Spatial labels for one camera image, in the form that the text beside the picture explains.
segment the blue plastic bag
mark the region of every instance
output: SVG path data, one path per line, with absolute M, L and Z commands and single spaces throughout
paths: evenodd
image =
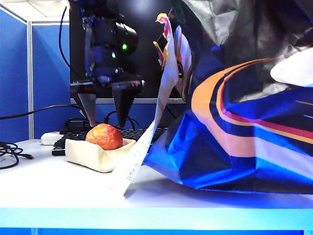
M 196 189 L 313 193 L 313 88 L 270 75 L 313 46 L 313 3 L 171 2 L 191 82 L 184 114 L 144 163 Z

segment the green indicator light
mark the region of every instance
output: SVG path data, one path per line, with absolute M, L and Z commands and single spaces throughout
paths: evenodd
M 127 48 L 128 48 L 128 46 L 127 46 L 126 44 L 123 44 L 123 45 L 122 45 L 122 49 L 123 49 L 123 50 L 127 50 Z

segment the black keyboard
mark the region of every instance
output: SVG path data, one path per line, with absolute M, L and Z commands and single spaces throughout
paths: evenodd
M 151 144 L 154 144 L 157 139 L 167 130 L 167 127 L 158 127 L 156 132 L 152 138 Z M 146 131 L 146 129 L 139 129 L 137 131 L 134 130 L 119 130 L 122 134 L 123 138 L 131 139 L 137 141 L 142 134 Z M 66 133 L 62 138 L 54 143 L 52 149 L 53 156 L 65 156 L 65 140 L 75 140 L 75 141 L 84 141 L 86 139 L 87 132 L 80 132 L 79 134 L 75 133 Z

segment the orange fruit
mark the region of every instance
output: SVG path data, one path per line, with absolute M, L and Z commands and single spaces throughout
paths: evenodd
M 86 141 L 97 144 L 104 150 L 113 150 L 123 146 L 122 134 L 114 126 L 104 123 L 93 127 L 87 133 Z

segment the white table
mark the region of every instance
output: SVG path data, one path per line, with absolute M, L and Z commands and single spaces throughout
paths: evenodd
M 313 195 L 194 190 L 142 166 L 125 197 L 108 174 L 51 155 L 39 140 L 18 143 L 35 159 L 0 170 L 0 227 L 304 230 L 313 234 Z

